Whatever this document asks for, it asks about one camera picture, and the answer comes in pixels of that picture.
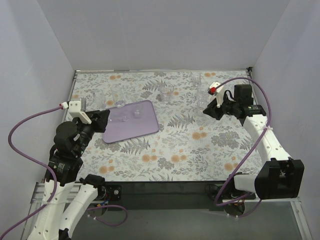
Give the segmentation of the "clear stemmed wine glass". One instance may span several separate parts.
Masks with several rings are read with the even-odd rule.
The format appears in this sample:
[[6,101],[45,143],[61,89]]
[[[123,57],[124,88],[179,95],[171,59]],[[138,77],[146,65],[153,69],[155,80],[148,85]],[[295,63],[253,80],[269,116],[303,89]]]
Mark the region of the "clear stemmed wine glass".
[[109,108],[107,108],[106,96],[101,89],[96,89],[93,91],[93,100],[98,109],[109,110]]

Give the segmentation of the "tall clear flute glass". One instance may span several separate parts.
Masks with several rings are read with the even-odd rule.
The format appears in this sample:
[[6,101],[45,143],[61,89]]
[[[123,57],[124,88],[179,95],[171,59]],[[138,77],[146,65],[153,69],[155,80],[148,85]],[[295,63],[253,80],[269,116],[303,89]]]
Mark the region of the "tall clear flute glass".
[[111,94],[114,102],[114,106],[117,107],[118,110],[118,120],[121,122],[127,122],[129,120],[129,115],[127,111],[124,109],[126,105],[125,96],[120,84],[113,84],[111,86]]

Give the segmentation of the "small clear shot glass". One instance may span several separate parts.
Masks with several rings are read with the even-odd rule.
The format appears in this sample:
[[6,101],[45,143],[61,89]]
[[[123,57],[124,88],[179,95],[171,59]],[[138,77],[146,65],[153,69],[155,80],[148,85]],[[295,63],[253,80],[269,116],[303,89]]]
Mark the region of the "small clear shot glass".
[[132,106],[133,116],[135,118],[140,118],[143,112],[143,104],[141,102],[137,102]]

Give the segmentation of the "clear faceted tumbler glass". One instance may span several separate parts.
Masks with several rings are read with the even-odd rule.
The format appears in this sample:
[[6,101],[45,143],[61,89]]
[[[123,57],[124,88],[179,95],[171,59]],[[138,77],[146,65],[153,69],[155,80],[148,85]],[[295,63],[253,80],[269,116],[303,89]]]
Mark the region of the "clear faceted tumbler glass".
[[174,86],[171,83],[164,82],[159,86],[159,92],[161,101],[169,103],[173,97]]

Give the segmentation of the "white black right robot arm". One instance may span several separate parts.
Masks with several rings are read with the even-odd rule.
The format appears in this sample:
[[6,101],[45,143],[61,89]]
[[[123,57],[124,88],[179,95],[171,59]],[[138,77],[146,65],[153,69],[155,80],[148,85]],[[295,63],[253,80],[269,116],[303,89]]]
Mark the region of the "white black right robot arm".
[[254,104],[252,86],[237,84],[232,96],[218,82],[213,82],[208,93],[213,100],[203,110],[216,120],[224,115],[234,116],[255,142],[262,167],[258,174],[236,172],[222,186],[224,192],[253,193],[261,200],[296,198],[299,194],[305,166],[300,159],[293,159],[281,146],[269,126],[266,111]]

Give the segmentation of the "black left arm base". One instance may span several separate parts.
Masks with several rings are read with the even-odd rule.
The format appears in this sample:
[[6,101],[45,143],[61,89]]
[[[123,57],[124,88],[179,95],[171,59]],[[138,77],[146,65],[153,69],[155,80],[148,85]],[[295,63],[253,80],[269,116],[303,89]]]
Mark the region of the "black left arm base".
[[122,186],[121,185],[105,185],[102,187],[102,199],[104,201],[120,201],[122,198]]

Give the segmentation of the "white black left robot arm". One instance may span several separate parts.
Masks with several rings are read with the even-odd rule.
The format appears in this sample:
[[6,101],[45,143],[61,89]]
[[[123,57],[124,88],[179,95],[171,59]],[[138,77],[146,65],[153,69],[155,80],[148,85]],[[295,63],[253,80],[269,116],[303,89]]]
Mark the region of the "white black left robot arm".
[[69,240],[81,215],[96,197],[102,194],[105,179],[89,174],[82,178],[76,197],[69,206],[67,198],[74,187],[81,159],[94,134],[104,133],[110,110],[86,113],[90,123],[80,117],[61,123],[55,131],[54,145],[50,150],[49,169],[45,174],[41,207],[30,240]]

